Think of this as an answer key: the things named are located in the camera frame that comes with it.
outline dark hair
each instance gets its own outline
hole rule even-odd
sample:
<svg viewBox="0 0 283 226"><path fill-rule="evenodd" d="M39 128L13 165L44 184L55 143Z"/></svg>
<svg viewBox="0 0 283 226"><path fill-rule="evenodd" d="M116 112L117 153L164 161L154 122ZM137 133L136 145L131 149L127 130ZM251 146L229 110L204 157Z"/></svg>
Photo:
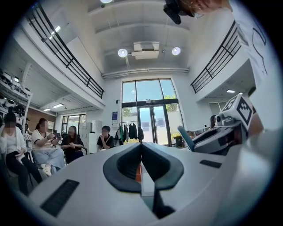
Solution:
<svg viewBox="0 0 283 226"><path fill-rule="evenodd" d="M39 122L37 123L35 129L39 130L41 125L44 125L44 123L47 122L45 118L39 119Z"/></svg>
<svg viewBox="0 0 283 226"><path fill-rule="evenodd" d="M103 130L103 129L106 129L108 132L110 132L110 127L107 126L107 125L103 126L101 130Z"/></svg>
<svg viewBox="0 0 283 226"><path fill-rule="evenodd" d="M214 128L215 127L215 115L210 117L210 128Z"/></svg>
<svg viewBox="0 0 283 226"><path fill-rule="evenodd" d="M74 131L75 131L74 139L75 139L75 143L77 143L77 142L76 142L76 127L75 127L74 125L71 125L71 126L69 127L69 129L70 129L70 128L73 128ZM71 142L71 136L68 134L68 143L70 143L70 142Z"/></svg>
<svg viewBox="0 0 283 226"><path fill-rule="evenodd" d="M253 94L254 91L256 91L256 88L252 87L248 92L248 97L250 97Z"/></svg>
<svg viewBox="0 0 283 226"><path fill-rule="evenodd" d="M8 114L6 114L5 118L4 118L4 123L5 124L7 124L9 122L14 122L14 123L17 122L16 115L14 114L13 111L14 111L13 107L9 107L8 108Z"/></svg>

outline light blue pants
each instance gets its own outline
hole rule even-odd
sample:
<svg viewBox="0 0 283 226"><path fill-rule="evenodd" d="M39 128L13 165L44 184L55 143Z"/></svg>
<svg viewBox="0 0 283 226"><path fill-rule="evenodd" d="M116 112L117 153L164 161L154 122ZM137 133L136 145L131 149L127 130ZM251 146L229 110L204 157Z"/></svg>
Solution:
<svg viewBox="0 0 283 226"><path fill-rule="evenodd" d="M33 151L35 162L38 165L51 165L51 173L57 172L57 168L62 169L64 164L64 152L61 148L51 148L43 151Z"/></svg>

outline blue sign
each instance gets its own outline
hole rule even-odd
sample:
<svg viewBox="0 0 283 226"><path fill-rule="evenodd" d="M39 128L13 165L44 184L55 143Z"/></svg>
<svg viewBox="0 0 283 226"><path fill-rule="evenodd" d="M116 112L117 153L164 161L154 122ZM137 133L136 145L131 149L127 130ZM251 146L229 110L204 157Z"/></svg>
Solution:
<svg viewBox="0 0 283 226"><path fill-rule="evenodd" d="M112 113L112 120L118 120L118 111Z"/></svg>

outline ceiling light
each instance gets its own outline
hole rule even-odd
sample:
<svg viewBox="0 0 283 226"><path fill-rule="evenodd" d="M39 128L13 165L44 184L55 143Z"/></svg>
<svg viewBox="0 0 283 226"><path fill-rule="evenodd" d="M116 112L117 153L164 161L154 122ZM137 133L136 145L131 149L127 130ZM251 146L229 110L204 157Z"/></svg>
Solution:
<svg viewBox="0 0 283 226"><path fill-rule="evenodd" d="M100 0L103 4L107 4L107 3L110 3L112 2L113 0Z"/></svg>
<svg viewBox="0 0 283 226"><path fill-rule="evenodd" d="M234 90L227 90L226 92L227 92L227 93L231 93L231 94L235 93Z"/></svg>
<svg viewBox="0 0 283 226"><path fill-rule="evenodd" d="M62 104L57 104L57 105L53 106L53 108L58 108L58 107L61 107L61 106L63 106L63 105Z"/></svg>
<svg viewBox="0 0 283 226"><path fill-rule="evenodd" d="M55 31L58 32L60 29L61 29L60 26L58 26L58 27L55 28Z"/></svg>
<svg viewBox="0 0 283 226"><path fill-rule="evenodd" d="M119 49L118 56L119 57L126 57L128 55L128 51L125 49Z"/></svg>
<svg viewBox="0 0 283 226"><path fill-rule="evenodd" d="M172 54L177 56L179 55L181 52L181 49L179 47L175 47L174 49L172 49Z"/></svg>

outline air conditioning unit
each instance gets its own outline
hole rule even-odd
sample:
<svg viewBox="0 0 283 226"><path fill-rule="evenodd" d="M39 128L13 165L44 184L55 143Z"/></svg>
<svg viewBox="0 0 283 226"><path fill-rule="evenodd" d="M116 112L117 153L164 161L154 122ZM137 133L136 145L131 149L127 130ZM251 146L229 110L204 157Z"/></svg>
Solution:
<svg viewBox="0 0 283 226"><path fill-rule="evenodd" d="M136 60L156 59L159 55L159 43L159 41L134 42L134 52L132 52L132 56L134 56Z"/></svg>

